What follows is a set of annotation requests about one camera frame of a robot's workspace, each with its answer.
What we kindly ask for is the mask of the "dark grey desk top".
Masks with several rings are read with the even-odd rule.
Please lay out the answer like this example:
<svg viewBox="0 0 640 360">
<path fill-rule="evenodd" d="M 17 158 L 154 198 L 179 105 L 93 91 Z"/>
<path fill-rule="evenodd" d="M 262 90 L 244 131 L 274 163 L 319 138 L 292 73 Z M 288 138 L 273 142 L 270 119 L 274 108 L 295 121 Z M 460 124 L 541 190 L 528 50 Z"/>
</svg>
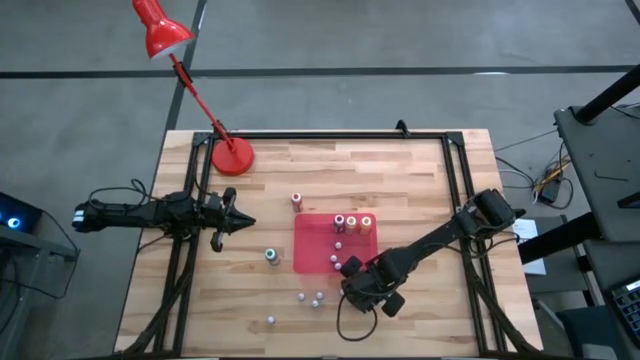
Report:
<svg viewBox="0 0 640 360">
<path fill-rule="evenodd" d="M 557 110 L 555 123 L 600 232 L 609 241 L 640 242 L 640 207 L 618 205 L 640 193 L 640 105 L 609 108 L 592 125 L 576 114 Z"/>
</svg>

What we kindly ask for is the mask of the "black pole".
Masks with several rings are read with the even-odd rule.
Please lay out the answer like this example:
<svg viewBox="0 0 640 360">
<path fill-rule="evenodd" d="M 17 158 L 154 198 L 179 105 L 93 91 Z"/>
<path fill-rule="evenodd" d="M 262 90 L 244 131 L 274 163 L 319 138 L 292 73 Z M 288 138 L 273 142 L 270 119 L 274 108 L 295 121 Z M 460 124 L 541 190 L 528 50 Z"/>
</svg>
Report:
<svg viewBox="0 0 640 360">
<path fill-rule="evenodd" d="M 597 95 L 575 113 L 575 119 L 583 125 L 592 125 L 606 109 L 640 86 L 640 64 Z"/>
</svg>

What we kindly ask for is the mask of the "white paper sheet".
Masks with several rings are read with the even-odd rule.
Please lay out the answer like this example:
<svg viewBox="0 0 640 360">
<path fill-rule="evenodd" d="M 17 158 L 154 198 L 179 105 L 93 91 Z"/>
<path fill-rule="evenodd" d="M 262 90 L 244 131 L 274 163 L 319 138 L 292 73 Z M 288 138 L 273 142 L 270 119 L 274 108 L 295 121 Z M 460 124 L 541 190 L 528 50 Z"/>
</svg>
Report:
<svg viewBox="0 0 640 360">
<path fill-rule="evenodd" d="M 538 235 L 536 222 L 531 219 L 517 219 L 512 230 L 517 236 L 518 247 Z M 526 275 L 544 276 L 547 274 L 543 259 L 523 263 L 523 269 Z"/>
</svg>

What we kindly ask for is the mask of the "black keyboard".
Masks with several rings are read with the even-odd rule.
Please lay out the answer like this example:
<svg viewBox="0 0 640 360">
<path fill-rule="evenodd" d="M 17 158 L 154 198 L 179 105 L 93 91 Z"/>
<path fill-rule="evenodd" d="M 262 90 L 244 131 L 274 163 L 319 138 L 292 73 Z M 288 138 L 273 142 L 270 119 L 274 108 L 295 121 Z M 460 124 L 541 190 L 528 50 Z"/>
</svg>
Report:
<svg viewBox="0 0 640 360">
<path fill-rule="evenodd" d="M 610 294 L 623 329 L 640 348 L 640 279 L 614 287 Z"/>
</svg>

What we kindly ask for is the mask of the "red translucent plastic bin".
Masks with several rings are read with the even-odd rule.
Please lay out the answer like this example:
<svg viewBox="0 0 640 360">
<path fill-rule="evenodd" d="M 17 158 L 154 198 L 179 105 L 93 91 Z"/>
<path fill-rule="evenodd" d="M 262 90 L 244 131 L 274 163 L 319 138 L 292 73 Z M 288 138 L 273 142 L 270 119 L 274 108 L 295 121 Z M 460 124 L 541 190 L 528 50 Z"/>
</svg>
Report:
<svg viewBox="0 0 640 360">
<path fill-rule="evenodd" d="M 334 264 L 342 265 L 356 256 L 362 262 L 378 254 L 377 219 L 372 213 L 344 213 L 357 219 L 357 226 L 351 235 L 336 233 L 333 221 L 336 213 L 298 214 L 294 219 L 293 231 L 293 269 L 299 274 L 330 274 L 335 272 Z M 359 234 L 360 220 L 364 216 L 372 218 L 373 224 L 367 236 Z M 342 248 L 334 247 L 336 242 Z M 330 256 L 336 255 L 337 262 L 332 263 Z"/>
</svg>

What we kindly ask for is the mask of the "black power adapter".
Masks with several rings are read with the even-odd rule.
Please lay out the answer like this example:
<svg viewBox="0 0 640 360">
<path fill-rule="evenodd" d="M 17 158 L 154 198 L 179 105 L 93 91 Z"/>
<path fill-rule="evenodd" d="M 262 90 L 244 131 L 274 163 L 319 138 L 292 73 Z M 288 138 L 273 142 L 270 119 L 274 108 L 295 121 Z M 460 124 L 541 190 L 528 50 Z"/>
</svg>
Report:
<svg viewBox="0 0 640 360">
<path fill-rule="evenodd" d="M 553 204 L 558 198 L 561 184 L 562 180 L 560 178 L 546 183 L 538 193 L 538 200 L 542 203 Z"/>
</svg>

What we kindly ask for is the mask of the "black computer blue lights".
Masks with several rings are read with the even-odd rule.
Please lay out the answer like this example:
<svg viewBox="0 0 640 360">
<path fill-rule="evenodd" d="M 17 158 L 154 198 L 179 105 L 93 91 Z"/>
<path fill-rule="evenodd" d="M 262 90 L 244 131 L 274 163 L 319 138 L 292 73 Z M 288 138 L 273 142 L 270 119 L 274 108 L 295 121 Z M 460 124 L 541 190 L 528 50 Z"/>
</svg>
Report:
<svg viewBox="0 0 640 360">
<path fill-rule="evenodd" d="M 0 192 L 0 225 L 33 234 L 41 216 L 41 209 Z"/>
</svg>

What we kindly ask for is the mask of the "red desk lamp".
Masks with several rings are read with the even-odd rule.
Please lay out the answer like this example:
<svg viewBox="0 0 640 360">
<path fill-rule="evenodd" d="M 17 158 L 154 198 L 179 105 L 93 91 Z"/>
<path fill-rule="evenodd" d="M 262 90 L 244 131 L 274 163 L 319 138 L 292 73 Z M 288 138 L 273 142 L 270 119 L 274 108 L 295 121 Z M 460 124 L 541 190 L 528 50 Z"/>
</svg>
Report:
<svg viewBox="0 0 640 360">
<path fill-rule="evenodd" d="M 228 133 L 201 99 L 184 64 L 176 58 L 176 52 L 191 43 L 195 35 L 183 24 L 171 19 L 158 0 L 132 0 L 132 5 L 145 27 L 145 48 L 148 57 L 151 60 L 165 56 L 170 58 L 179 81 L 198 103 L 219 135 L 220 140 L 214 145 L 211 154 L 214 168 L 227 176 L 237 176 L 248 171 L 254 161 L 251 144 Z"/>
</svg>

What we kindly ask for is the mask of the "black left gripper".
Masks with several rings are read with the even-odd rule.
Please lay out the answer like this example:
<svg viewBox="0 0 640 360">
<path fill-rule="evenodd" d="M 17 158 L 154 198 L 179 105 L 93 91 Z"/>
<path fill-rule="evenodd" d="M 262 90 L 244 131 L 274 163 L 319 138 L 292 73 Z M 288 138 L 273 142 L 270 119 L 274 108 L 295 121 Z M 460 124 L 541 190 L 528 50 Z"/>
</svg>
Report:
<svg viewBox="0 0 640 360">
<path fill-rule="evenodd" d="M 255 224 L 255 218 L 236 209 L 236 198 L 236 189 L 227 187 L 222 197 L 213 192 L 207 199 L 197 201 L 198 225 L 202 228 L 216 229 L 210 241 L 214 252 L 222 251 L 224 234 L 231 235 Z M 224 216 L 233 221 L 224 224 Z"/>
</svg>

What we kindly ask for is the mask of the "black aluminium table frame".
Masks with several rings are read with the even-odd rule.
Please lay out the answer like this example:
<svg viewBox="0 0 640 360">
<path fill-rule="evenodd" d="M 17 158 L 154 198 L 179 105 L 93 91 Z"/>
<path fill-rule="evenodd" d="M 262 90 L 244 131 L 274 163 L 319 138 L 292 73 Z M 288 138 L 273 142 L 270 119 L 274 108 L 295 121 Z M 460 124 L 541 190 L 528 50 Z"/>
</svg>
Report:
<svg viewBox="0 0 640 360">
<path fill-rule="evenodd" d="M 194 172 L 206 197 L 227 187 L 256 223 L 212 250 L 212 232 L 169 241 L 142 235 L 115 355 L 158 358 L 519 358 L 541 339 L 513 234 L 460 239 L 422 260 L 399 288 L 395 317 L 362 313 L 339 294 L 339 271 L 293 269 L 298 214 L 372 213 L 378 254 L 448 222 L 474 195 L 502 186 L 485 130 L 247 131 L 252 167 L 228 177 L 210 165 L 196 131 L 166 138 L 155 180 L 165 195 Z M 291 195 L 300 193 L 296 213 Z M 280 263 L 265 259 L 274 248 Z M 319 307 L 311 302 L 316 293 Z M 298 293 L 306 298 L 299 301 Z M 276 322 L 267 323 L 273 316 Z"/>
</svg>

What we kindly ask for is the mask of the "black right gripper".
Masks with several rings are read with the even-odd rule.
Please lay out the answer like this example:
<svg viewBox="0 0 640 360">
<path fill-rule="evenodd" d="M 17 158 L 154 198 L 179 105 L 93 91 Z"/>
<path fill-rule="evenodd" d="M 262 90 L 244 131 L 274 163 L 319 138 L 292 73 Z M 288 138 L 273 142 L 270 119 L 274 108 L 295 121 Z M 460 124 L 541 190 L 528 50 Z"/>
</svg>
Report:
<svg viewBox="0 0 640 360">
<path fill-rule="evenodd" d="M 388 258 L 372 259 L 360 270 L 362 261 L 351 256 L 341 268 L 344 279 L 341 289 L 344 295 L 359 311 L 373 311 L 382 304 L 382 311 L 388 317 L 395 317 L 404 306 L 405 299 L 395 292 L 400 284 L 400 271 Z"/>
</svg>

